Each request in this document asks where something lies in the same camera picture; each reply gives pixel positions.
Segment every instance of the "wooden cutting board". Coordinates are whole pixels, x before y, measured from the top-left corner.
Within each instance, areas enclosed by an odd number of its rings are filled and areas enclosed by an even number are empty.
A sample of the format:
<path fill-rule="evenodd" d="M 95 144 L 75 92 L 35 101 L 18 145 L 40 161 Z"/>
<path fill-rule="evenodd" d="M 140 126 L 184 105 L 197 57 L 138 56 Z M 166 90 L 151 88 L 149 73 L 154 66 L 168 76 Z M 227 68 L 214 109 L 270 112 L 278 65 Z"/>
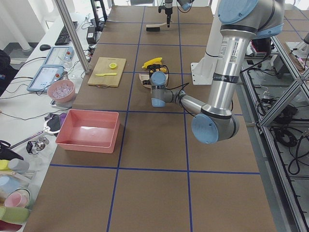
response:
<path fill-rule="evenodd" d="M 111 69 L 110 63 L 116 63 L 117 67 Z M 97 64 L 89 78 L 88 85 L 90 86 L 109 86 L 118 87 L 122 72 L 125 68 L 126 59 L 124 58 L 109 58 L 99 57 Z M 97 73 L 117 73 L 116 76 L 96 76 Z"/>

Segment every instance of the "keyboard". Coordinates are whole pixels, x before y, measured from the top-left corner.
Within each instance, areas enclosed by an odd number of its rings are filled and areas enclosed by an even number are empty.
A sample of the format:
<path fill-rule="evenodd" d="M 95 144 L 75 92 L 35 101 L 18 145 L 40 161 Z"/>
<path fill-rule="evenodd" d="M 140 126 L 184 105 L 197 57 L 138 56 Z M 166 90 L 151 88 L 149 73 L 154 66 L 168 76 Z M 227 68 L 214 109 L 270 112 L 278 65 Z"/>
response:
<path fill-rule="evenodd" d="M 77 28 L 77 22 L 74 21 L 73 25 L 75 26 L 75 29 L 76 29 Z M 68 33 L 66 27 L 63 26 L 63 28 L 62 28 L 62 30 L 61 30 L 61 32 L 60 32 L 60 34 L 59 34 L 59 36 L 58 36 L 58 38 L 55 42 L 55 45 L 66 45 L 66 44 L 69 44 L 70 41 L 71 41 L 71 39 L 70 39 L 69 33 Z"/>

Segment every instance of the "toy banana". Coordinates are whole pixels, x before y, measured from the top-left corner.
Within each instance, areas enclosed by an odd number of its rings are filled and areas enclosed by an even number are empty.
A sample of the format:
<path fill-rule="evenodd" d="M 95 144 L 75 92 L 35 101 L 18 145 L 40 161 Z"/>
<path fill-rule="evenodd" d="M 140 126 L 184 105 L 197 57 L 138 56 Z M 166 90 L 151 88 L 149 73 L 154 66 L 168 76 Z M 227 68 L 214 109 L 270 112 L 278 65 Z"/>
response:
<path fill-rule="evenodd" d="M 141 68 L 146 69 L 148 65 L 162 64 L 161 60 L 162 60 L 162 57 L 157 57 L 157 58 L 151 59 L 151 60 L 145 62 L 144 65 Z"/>

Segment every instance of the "blue joint cap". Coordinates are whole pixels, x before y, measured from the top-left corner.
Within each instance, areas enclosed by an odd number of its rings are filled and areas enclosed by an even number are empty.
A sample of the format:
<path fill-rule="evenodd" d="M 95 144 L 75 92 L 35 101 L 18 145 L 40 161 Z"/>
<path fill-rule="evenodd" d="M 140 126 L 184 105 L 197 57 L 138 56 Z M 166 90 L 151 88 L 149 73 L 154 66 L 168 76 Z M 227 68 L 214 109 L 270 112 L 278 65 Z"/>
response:
<path fill-rule="evenodd" d="M 186 4 L 182 5 L 182 9 L 184 11 L 187 11 L 187 10 L 190 9 L 191 6 L 192 6 L 192 3 L 186 3 Z"/>
<path fill-rule="evenodd" d="M 151 98 L 151 104 L 153 105 L 153 107 L 164 107 L 165 106 L 165 102 L 157 98 Z"/>
<path fill-rule="evenodd" d="M 218 17 L 223 24 L 234 24 L 250 14 L 259 0 L 221 0 Z"/>
<path fill-rule="evenodd" d="M 213 120 L 205 114 L 196 115 L 191 128 L 197 140 L 204 144 L 214 144 L 219 139 L 218 129 Z"/>
<path fill-rule="evenodd" d="M 156 71 L 152 74 L 151 81 L 155 86 L 162 86 L 166 82 L 166 76 L 164 72 Z"/>
<path fill-rule="evenodd" d="M 266 29 L 266 30 L 259 31 L 256 34 L 255 39 L 269 38 L 271 36 L 278 35 L 282 32 L 282 29 L 283 29 L 283 23 L 281 25 L 275 26 L 273 28 L 269 28 L 269 29 Z"/>

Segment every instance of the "brush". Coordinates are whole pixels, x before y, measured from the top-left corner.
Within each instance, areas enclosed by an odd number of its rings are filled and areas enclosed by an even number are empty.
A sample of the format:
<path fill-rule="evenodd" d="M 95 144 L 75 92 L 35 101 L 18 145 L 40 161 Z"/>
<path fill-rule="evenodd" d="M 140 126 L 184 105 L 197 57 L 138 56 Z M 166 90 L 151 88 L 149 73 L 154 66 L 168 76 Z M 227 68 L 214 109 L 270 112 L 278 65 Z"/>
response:
<path fill-rule="evenodd" d="M 161 26 L 165 26 L 167 23 L 161 23 L 161 24 L 147 24 L 146 25 L 146 31 L 160 31 Z"/>

